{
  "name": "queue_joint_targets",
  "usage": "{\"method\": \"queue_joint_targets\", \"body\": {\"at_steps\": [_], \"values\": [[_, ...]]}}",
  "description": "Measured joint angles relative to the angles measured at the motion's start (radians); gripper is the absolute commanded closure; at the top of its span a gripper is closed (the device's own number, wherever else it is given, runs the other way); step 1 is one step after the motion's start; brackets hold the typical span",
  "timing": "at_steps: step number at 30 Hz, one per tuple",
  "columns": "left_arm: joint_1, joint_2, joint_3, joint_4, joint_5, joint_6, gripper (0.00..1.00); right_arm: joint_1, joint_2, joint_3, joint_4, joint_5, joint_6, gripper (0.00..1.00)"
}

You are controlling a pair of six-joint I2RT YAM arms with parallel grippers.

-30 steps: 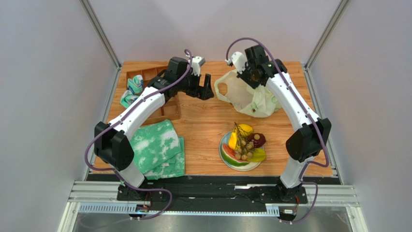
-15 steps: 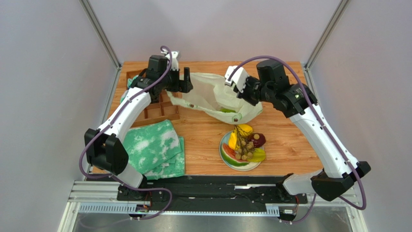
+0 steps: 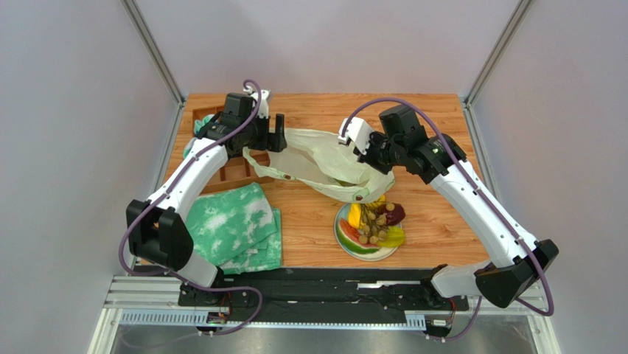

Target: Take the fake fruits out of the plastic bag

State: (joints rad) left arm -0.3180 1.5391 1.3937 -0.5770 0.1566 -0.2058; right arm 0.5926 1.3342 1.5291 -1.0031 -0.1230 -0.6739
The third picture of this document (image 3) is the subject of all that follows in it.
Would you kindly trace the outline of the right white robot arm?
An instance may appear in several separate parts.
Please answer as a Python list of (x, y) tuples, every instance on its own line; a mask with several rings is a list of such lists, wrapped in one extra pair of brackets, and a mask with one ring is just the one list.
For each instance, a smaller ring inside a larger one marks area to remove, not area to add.
[[(428, 136), (420, 120), (433, 128)], [(430, 284), (442, 297), (482, 296), (498, 308), (519, 302), (533, 309), (522, 295), (535, 282), (545, 289), (547, 308), (554, 312), (546, 270), (559, 254), (550, 239), (538, 240), (499, 203), (475, 173), (456, 142), (441, 133), (417, 107), (401, 100), (380, 114), (383, 131), (352, 113), (338, 133), (342, 145), (354, 144), (357, 160), (386, 174), (404, 167), (442, 195), (475, 233), (489, 256), (487, 261), (465, 266), (446, 265)]]

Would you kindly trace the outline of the yellow fake lemon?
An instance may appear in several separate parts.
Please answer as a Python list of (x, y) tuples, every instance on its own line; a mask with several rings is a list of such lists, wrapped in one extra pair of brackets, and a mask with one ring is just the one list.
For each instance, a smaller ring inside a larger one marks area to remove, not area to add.
[(387, 199), (384, 195), (381, 195), (377, 200), (367, 203), (366, 206), (370, 209), (379, 209), (382, 205), (387, 203)]

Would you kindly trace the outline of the avocado print plastic bag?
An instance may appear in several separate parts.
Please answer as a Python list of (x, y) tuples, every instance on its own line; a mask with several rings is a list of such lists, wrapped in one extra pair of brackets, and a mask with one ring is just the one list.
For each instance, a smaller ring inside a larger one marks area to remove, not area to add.
[(258, 176), (300, 181), (332, 199), (354, 204), (376, 201), (395, 183), (393, 172), (384, 175), (359, 163), (354, 146), (339, 145), (334, 133), (288, 128), (285, 138), (287, 147), (283, 151), (268, 152), (268, 166), (254, 161), (251, 149), (243, 150), (243, 157)]

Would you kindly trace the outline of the fake brown grapes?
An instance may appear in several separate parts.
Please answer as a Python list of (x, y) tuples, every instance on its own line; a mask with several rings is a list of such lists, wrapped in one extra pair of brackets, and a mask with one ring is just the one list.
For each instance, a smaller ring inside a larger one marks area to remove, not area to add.
[(377, 206), (358, 204), (359, 241), (364, 244), (377, 245), (388, 239), (388, 214), (395, 205), (383, 202)]

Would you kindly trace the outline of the yellow fake pear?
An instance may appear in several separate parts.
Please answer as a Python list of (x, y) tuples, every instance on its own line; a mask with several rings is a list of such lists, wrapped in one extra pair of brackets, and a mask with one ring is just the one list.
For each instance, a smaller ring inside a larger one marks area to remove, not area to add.
[(364, 222), (362, 221), (362, 205), (350, 204), (347, 221), (354, 229), (362, 229)]

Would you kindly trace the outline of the yellow green fake starfruit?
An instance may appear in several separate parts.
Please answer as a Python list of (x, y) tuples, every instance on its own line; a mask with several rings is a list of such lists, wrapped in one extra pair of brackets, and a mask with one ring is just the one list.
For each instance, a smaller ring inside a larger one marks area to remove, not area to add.
[(404, 242), (405, 231), (398, 226), (389, 226), (386, 239), (380, 240), (377, 245), (379, 247), (395, 248), (402, 245)]

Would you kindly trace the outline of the fake watermelon slice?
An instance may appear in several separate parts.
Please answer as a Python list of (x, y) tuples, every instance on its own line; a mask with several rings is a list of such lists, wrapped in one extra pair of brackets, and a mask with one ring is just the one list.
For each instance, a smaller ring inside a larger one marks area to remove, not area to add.
[(335, 227), (335, 234), (338, 242), (350, 252), (355, 254), (373, 254), (380, 250), (379, 246), (370, 243), (361, 243), (358, 230), (351, 227), (347, 220), (339, 218)]

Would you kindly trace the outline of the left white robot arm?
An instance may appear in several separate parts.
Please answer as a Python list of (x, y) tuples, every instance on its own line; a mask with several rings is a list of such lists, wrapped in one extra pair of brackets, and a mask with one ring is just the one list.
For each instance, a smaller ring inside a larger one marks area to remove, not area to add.
[(131, 201), (122, 246), (200, 287), (209, 287), (220, 269), (194, 250), (185, 220), (211, 177), (245, 149), (280, 152), (287, 146), (284, 117), (270, 129), (268, 90), (230, 93), (222, 106), (198, 122), (189, 152), (175, 172), (147, 200)]

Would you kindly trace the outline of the dark red fake fruit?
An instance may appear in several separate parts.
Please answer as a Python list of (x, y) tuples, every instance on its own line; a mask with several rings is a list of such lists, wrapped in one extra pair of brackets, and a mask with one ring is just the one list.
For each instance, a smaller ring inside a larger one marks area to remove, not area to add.
[(387, 203), (380, 208), (380, 212), (385, 216), (386, 226), (395, 226), (405, 219), (405, 210), (401, 204)]

